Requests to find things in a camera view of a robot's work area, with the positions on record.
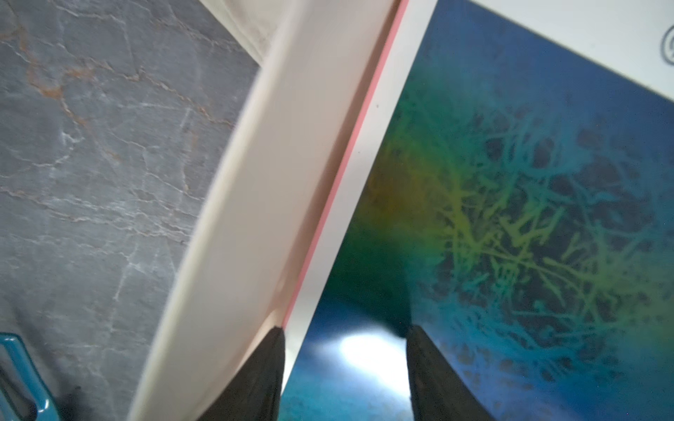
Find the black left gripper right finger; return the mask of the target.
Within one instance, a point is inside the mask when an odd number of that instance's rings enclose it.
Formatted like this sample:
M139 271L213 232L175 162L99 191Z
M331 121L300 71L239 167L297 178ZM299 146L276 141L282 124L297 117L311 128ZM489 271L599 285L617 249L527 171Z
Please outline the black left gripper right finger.
M407 333L407 368L416 421L494 420L421 326Z

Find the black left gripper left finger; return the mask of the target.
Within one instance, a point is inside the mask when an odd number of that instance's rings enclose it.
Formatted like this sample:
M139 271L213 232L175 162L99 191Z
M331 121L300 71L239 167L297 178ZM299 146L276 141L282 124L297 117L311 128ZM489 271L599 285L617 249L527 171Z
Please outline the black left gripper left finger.
M199 417L211 421L277 421L285 363L284 330L270 329L216 401Z

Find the white writing tablet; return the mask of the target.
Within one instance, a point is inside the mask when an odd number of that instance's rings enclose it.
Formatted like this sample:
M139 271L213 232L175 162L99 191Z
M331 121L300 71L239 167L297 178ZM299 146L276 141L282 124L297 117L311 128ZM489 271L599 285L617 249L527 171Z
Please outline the white writing tablet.
M440 1L282 420L673 417L673 4Z

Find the cream plastic storage tray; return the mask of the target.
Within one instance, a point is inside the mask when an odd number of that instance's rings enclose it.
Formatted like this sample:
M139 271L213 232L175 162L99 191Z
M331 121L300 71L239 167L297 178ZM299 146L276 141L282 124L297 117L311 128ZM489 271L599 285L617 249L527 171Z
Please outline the cream plastic storage tray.
M219 163L131 420L195 420L280 326L395 1L292 1Z

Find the pink writing tablet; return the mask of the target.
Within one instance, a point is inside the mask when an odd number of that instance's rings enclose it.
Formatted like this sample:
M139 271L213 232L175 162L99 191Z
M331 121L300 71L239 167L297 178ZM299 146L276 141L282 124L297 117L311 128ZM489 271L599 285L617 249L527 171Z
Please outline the pink writing tablet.
M356 142L358 140L360 131L363 126L363 121L366 118L366 114L370 107L370 103L377 89L378 81L381 77L381 73L383 71L384 65L387 61L389 52L391 50L391 44L393 43L393 40L395 40L396 38L400 22L403 19L403 16L405 15L405 10L407 9L408 4L409 4L408 0L398 1L397 3L394 4L395 8L394 11L392 12L391 23L384 26L384 28L387 30L386 35L384 37L384 41L381 42L379 48L375 48L375 52L378 53L376 66L372 68L372 71L367 69L366 76L369 77L367 90L365 91L363 97L361 98L360 103L361 107L357 115L356 122L354 123L354 126L352 128L352 132L349 137L349 142L345 147L344 154L340 162L340 166L336 171L335 177L333 178L333 183L331 185L328 198L326 199L324 209L321 213L321 218L319 219L316 231L314 232L314 236L312 237L310 247L307 250L307 255L301 268L296 288L294 289L288 309L286 311L286 314L284 315L284 320L282 323L282 328L284 328L284 330L287 329L287 326L291 319L291 315L294 311L294 307L296 305L296 302L298 301L299 293L300 291L302 291L303 283L305 282L306 274L312 262L313 255L316 251L316 248L318 247L319 239L321 238L321 234L325 227L326 221L328 221L328 216L333 206L333 202L335 201L335 197L338 192L340 183L342 181L342 178L344 177L344 173L346 172L346 168L349 164L350 156L356 146Z

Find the yellow blue handled tool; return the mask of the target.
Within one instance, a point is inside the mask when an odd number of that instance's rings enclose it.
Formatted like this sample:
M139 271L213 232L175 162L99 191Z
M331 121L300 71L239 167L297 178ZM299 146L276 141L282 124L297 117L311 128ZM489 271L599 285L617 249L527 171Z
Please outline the yellow blue handled tool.
M1 346L5 349L21 384L31 396L36 408L36 420L61 421L61 414L47 384L28 354L24 341L15 333L1 333Z

